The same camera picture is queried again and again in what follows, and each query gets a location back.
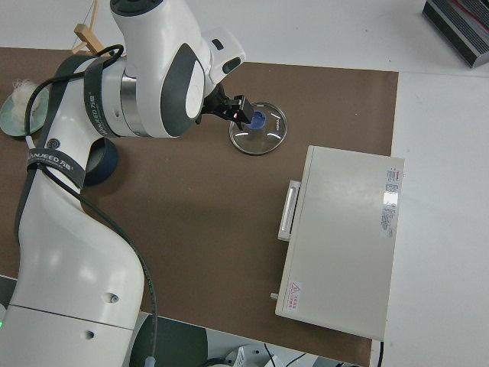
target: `brown mat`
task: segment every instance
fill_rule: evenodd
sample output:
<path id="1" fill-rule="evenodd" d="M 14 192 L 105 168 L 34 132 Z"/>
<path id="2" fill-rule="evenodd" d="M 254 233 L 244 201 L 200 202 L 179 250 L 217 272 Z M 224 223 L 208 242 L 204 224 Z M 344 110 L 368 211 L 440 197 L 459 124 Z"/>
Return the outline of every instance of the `brown mat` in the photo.
<path id="1" fill-rule="evenodd" d="M 0 49 L 0 102 L 13 80 L 40 82 L 67 54 Z M 276 151 L 242 154 L 228 123 L 206 116 L 182 138 L 115 139 L 117 171 L 84 194 L 147 258 L 161 315 L 368 365 L 369 339 L 276 316 L 270 293 L 279 290 L 287 252 L 277 240 L 285 194 L 289 180 L 302 177 L 308 145 L 389 155 L 396 90 L 396 73 L 247 63 L 225 91 L 282 108 L 289 131 Z M 16 277 L 12 232 L 26 148 L 1 135 L 0 152 L 0 273 Z M 149 306 L 145 298 L 142 308 Z"/>

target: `black strap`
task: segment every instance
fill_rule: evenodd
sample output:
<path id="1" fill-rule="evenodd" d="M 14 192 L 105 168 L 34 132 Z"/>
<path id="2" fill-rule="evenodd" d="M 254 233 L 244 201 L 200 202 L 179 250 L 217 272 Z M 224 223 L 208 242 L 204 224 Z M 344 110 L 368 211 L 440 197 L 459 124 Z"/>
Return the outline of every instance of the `black strap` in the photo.
<path id="1" fill-rule="evenodd" d="M 85 70 L 83 79 L 83 99 L 85 110 L 95 130 L 101 135 L 115 138 L 116 135 L 105 119 L 102 107 L 102 72 L 104 57 L 96 58 Z"/>
<path id="2" fill-rule="evenodd" d="M 38 163 L 57 169 L 68 177 L 79 189 L 83 187 L 85 170 L 69 155 L 49 148 L 34 148 L 29 150 L 28 169 Z"/>

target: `black cable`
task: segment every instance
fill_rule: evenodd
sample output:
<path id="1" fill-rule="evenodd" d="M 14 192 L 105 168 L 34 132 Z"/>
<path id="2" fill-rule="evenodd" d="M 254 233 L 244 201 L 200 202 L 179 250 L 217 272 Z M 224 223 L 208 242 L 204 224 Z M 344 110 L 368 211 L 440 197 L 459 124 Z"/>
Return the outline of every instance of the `black cable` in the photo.
<path id="1" fill-rule="evenodd" d="M 152 306 L 152 314 L 153 314 L 153 335 L 152 335 L 152 351 L 151 356 L 155 357 L 156 354 L 156 344 L 157 344 L 157 331 L 158 331 L 158 309 L 157 309 L 157 300 L 156 294 L 153 288 L 153 279 L 151 277 L 151 273 L 149 268 L 146 265 L 146 261 L 144 260 L 142 254 L 136 248 L 136 245 L 132 242 L 132 239 L 129 235 L 110 217 L 108 214 L 103 212 L 100 208 L 98 208 L 95 204 L 90 202 L 85 197 L 81 196 L 71 187 L 66 185 L 62 180 L 56 177 L 51 171 L 47 169 L 44 164 L 38 164 L 38 168 L 41 169 L 46 176 L 48 176 L 56 185 L 61 187 L 70 195 L 77 198 L 80 202 L 87 205 L 91 210 L 93 210 L 98 216 L 100 216 L 118 235 L 120 235 L 128 244 L 131 246 L 132 250 L 136 254 L 141 263 L 141 267 L 143 268 L 144 276 L 146 277 L 147 286 L 149 289 L 150 297 L 151 297 L 151 306 Z"/>
<path id="2" fill-rule="evenodd" d="M 107 60 L 103 62 L 102 69 L 105 69 L 107 67 L 110 67 L 112 64 L 114 64 L 119 57 L 122 56 L 122 53 L 124 52 L 124 47 L 120 44 L 116 44 L 113 46 L 109 46 L 104 48 L 103 50 L 99 51 L 95 56 L 99 57 L 102 56 L 103 54 L 107 54 L 108 52 L 117 50 L 117 53 L 111 55 Z M 26 111 L 25 111 L 25 117 L 24 117 L 24 128 L 25 128 L 25 136 L 30 136 L 31 135 L 31 111 L 32 111 L 32 106 L 34 105 L 34 100 L 36 99 L 37 95 L 40 93 L 42 89 L 44 89 L 46 86 L 49 86 L 52 83 L 58 83 L 58 82 L 69 82 L 70 80 L 75 80 L 82 78 L 85 75 L 85 72 L 78 72 L 78 73 L 73 73 L 70 75 L 65 75 L 65 76 L 55 76 L 53 78 L 50 78 L 48 80 L 45 80 L 42 82 L 37 88 L 32 92 L 31 97 L 28 101 Z M 95 204 L 91 203 L 87 199 L 85 199 L 83 196 L 81 196 L 79 193 L 71 189 L 71 187 L 67 186 L 63 181 L 59 180 L 55 175 L 53 175 L 43 164 L 39 164 L 38 168 L 40 168 L 55 184 L 60 186 L 62 189 L 64 189 L 67 193 L 71 194 L 75 198 L 77 198 L 80 202 L 84 203 L 87 205 L 91 210 L 93 210 L 97 215 L 99 215 L 101 218 L 103 218 L 110 226 L 111 228 L 117 232 L 128 244 L 131 246 L 132 250 L 136 254 L 136 256 L 139 259 L 139 262 L 141 263 L 141 267 L 144 272 L 144 276 L 146 277 L 147 281 L 147 286 L 149 289 L 150 293 L 150 298 L 151 298 L 151 307 L 152 307 L 152 326 L 153 326 L 153 335 L 151 336 L 152 339 L 152 347 L 151 347 L 151 356 L 154 358 L 156 354 L 156 345 L 157 345 L 157 331 L 158 331 L 158 312 L 157 312 L 157 299 L 156 299 L 156 294 L 154 292 L 154 287 L 153 287 L 153 278 L 151 277 L 151 273 L 149 271 L 149 268 L 146 265 L 146 261 L 142 257 L 141 253 L 138 251 L 136 248 L 135 244 L 132 242 L 131 238 L 124 232 L 124 230 L 114 221 L 110 216 L 105 214 L 103 211 L 101 211 Z"/>
<path id="3" fill-rule="evenodd" d="M 124 52 L 124 46 L 121 44 L 115 44 L 113 46 L 109 46 L 104 48 L 103 50 L 99 51 L 95 56 L 102 56 L 103 54 L 107 54 L 109 51 L 117 50 L 117 53 L 114 54 L 113 56 L 110 56 L 106 61 L 103 63 L 103 69 L 106 67 L 110 67 L 119 57 L 122 56 L 122 53 Z M 25 116 L 24 116 L 24 129 L 25 129 L 25 136 L 30 136 L 31 135 L 31 111 L 32 111 L 32 106 L 34 105 L 34 100 L 36 99 L 37 95 L 40 93 L 41 90 L 46 88 L 52 83 L 58 83 L 58 82 L 69 82 L 70 80 L 75 80 L 79 78 L 83 78 L 85 75 L 84 71 L 80 71 L 78 73 L 73 73 L 70 75 L 63 75 L 63 76 L 55 76 L 53 78 L 50 78 L 48 80 L 43 81 L 37 88 L 32 92 L 31 97 L 28 101 L 27 107 L 25 109 Z"/>
<path id="4" fill-rule="evenodd" d="M 224 363 L 224 361 L 225 361 L 224 358 L 209 358 L 202 365 L 199 365 L 199 367 L 210 367 L 212 365 L 221 365 L 222 363 Z"/>
<path id="5" fill-rule="evenodd" d="M 268 350 L 267 344 L 263 343 L 263 345 L 265 346 L 265 349 L 267 350 L 268 356 L 270 357 L 270 361 L 272 361 L 272 365 L 274 365 L 274 367 L 276 367 L 274 357 L 272 357 L 272 353 L 270 353 L 270 350 Z"/>
<path id="6" fill-rule="evenodd" d="M 379 352 L 379 362 L 377 362 L 377 367 L 382 366 L 382 359 L 384 358 L 384 342 L 381 342 L 381 350 Z"/>
<path id="7" fill-rule="evenodd" d="M 304 357 L 305 355 L 306 355 L 306 354 L 305 354 L 305 353 L 303 353 L 303 354 L 301 354 L 300 356 L 298 356 L 297 358 L 294 358 L 294 359 L 293 359 L 293 360 L 291 360 L 289 363 L 287 363 L 287 364 L 285 365 L 285 367 L 289 367 L 289 366 L 290 366 L 292 363 L 294 363 L 294 362 L 295 362 L 297 359 L 301 359 L 301 358 L 302 358 L 302 357 Z"/>

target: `white robotic arm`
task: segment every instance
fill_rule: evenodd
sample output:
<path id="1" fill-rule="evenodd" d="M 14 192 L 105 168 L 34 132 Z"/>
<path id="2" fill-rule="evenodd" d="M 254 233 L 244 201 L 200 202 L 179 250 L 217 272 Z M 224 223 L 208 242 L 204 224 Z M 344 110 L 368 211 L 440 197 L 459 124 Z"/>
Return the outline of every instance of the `white robotic arm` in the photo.
<path id="1" fill-rule="evenodd" d="M 245 61 L 223 30 L 202 36 L 184 0 L 111 0 L 127 59 L 68 59 L 53 85 L 39 148 L 31 150 L 17 234 L 18 284 L 0 329 L 0 367 L 121 366 L 141 305 L 140 260 L 118 234 L 87 216 L 75 193 L 101 135 L 176 137 L 201 112 L 251 121 L 245 97 L 221 79 Z"/>

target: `label sticker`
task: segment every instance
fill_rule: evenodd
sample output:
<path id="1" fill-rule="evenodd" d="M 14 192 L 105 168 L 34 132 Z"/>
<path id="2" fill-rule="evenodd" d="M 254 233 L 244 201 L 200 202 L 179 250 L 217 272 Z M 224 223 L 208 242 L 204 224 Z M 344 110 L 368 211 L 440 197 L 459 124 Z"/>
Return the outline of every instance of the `label sticker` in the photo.
<path id="1" fill-rule="evenodd" d="M 298 281 L 291 281 L 289 283 L 289 288 L 287 292 L 287 304 L 286 310 L 297 312 L 297 307 L 299 306 L 300 290 L 303 284 Z"/>
<path id="2" fill-rule="evenodd" d="M 390 239 L 396 231 L 397 203 L 399 201 L 400 171 L 391 167 L 387 171 L 382 206 L 381 236 Z"/>

